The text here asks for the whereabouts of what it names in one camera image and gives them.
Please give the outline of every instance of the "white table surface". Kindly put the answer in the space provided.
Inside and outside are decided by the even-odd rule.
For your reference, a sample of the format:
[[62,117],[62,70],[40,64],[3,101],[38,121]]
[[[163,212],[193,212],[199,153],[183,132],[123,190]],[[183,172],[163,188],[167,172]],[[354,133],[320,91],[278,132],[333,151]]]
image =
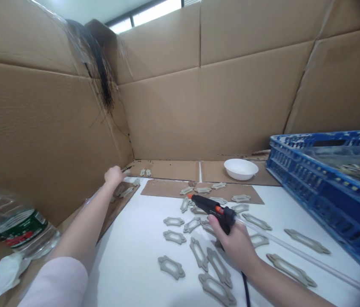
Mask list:
[[[163,232],[171,229],[182,232],[183,225],[166,226],[163,219],[181,217],[186,223],[194,215],[189,210],[180,211],[182,199],[140,195],[147,178],[141,178],[141,186],[132,199],[117,216],[111,227],[97,245],[97,255],[89,275],[89,283],[83,307],[110,306],[222,306],[202,289],[198,274],[204,271],[197,266],[190,248],[191,236],[199,240],[204,252],[206,248],[216,250],[231,273],[237,306],[246,306],[241,272],[227,258],[223,251],[213,246],[215,237],[201,226],[192,234],[184,234],[186,243],[178,245],[166,241]],[[360,282],[360,265],[337,244],[300,205],[281,187],[253,186],[265,205],[250,204],[249,213],[265,220],[272,228],[271,234],[325,264],[341,271]],[[197,215],[206,219],[206,215]],[[321,255],[292,240],[283,229],[295,229],[321,242],[331,255]],[[312,291],[331,303],[341,306],[360,306],[360,291],[296,256],[274,242],[256,249],[259,257],[267,263],[267,253],[276,253],[293,265],[306,271],[316,283]],[[185,278],[176,281],[160,270],[157,258],[167,255],[182,264]],[[209,264],[209,274],[218,279]],[[271,306],[253,287],[248,285],[252,306]]]

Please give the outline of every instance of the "pink sleeve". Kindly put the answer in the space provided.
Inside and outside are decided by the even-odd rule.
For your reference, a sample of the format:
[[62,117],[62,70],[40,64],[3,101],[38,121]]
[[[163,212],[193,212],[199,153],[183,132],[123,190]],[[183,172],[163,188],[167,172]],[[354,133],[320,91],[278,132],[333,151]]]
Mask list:
[[71,257],[59,257],[38,272],[18,307],[79,307],[87,286],[87,271]]

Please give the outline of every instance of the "plastic water bottle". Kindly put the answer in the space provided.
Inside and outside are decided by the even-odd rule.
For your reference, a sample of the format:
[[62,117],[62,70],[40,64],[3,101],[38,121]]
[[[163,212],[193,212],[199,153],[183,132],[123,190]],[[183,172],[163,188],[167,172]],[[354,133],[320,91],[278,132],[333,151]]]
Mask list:
[[29,202],[0,189],[0,241],[25,258],[47,254],[59,241],[59,232]]

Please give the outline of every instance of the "white bowl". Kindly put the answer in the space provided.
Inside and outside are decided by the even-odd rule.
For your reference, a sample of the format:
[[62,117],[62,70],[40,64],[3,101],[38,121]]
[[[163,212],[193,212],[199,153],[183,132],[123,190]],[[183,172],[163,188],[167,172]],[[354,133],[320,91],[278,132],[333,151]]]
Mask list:
[[259,169],[255,163],[243,159],[230,159],[224,162],[228,175],[236,180],[249,180],[258,173]]

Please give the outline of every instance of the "cardboard wall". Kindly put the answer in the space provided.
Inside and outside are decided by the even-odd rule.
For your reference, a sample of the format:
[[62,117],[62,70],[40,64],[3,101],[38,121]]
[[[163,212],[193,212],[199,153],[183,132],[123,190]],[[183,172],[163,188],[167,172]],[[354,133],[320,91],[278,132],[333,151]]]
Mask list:
[[[86,74],[53,16],[0,0],[0,187],[56,226],[133,160],[123,105],[104,114]],[[0,243],[0,259],[9,252]]]
[[360,31],[316,42],[285,133],[360,129]]
[[360,129],[360,0],[202,0],[113,37],[100,41],[137,159],[222,160],[275,134]]

